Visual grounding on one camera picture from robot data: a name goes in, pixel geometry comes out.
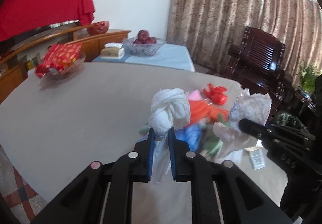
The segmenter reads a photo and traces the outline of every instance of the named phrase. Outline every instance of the blue table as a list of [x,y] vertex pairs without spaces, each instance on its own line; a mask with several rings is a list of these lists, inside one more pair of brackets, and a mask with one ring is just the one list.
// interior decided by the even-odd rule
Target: blue table
[[129,52],[125,51],[124,57],[120,60],[109,60],[98,56],[93,61],[125,62],[195,71],[188,49],[185,46],[174,44],[163,45],[154,56],[133,56]]

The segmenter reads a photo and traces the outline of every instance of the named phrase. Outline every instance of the tissue box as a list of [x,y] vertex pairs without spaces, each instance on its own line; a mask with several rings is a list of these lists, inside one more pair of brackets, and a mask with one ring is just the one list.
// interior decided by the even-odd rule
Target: tissue box
[[105,48],[101,51],[101,58],[103,59],[122,59],[125,51],[122,43],[107,43]]

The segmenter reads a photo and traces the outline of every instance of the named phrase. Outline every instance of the wooden tv stand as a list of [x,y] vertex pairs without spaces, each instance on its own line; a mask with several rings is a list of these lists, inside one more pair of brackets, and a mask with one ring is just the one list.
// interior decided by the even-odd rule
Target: wooden tv stand
[[92,24],[77,26],[65,29],[54,34],[44,36],[38,40],[32,41],[16,49],[9,55],[0,59],[0,65],[4,67],[5,73],[0,76],[0,103],[17,88],[26,78],[27,69],[26,63],[18,63],[17,54],[21,53],[39,43],[47,41],[57,36],[67,34],[68,38],[59,43],[76,43],[81,42],[81,51],[85,53],[85,61],[92,61],[100,55],[100,51],[104,49],[104,45],[108,42],[122,42],[128,37],[129,30],[110,29],[107,33],[90,36],[85,28],[92,26]]

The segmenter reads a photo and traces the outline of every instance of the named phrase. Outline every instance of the cabinet door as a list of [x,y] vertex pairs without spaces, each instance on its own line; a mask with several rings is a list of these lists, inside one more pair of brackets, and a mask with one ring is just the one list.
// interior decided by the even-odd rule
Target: cabinet door
[[82,42],[81,51],[85,53],[85,61],[92,61],[100,55],[98,40]]
[[14,68],[7,75],[0,77],[0,103],[9,96],[21,83],[23,79],[19,67]]
[[99,50],[103,50],[105,48],[105,44],[109,43],[109,42],[122,42],[123,39],[127,38],[128,34],[119,34],[119,35],[115,35],[115,36],[109,36],[106,38],[102,38],[99,40]]

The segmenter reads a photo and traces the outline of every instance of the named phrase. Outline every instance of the patterned curtain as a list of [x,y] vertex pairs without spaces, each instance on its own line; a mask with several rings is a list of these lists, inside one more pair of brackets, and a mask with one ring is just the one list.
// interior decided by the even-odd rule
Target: patterned curtain
[[322,11],[316,0],[172,0],[170,43],[187,46],[193,61],[224,72],[231,44],[246,25],[286,44],[283,67],[297,74],[299,62],[322,68]]

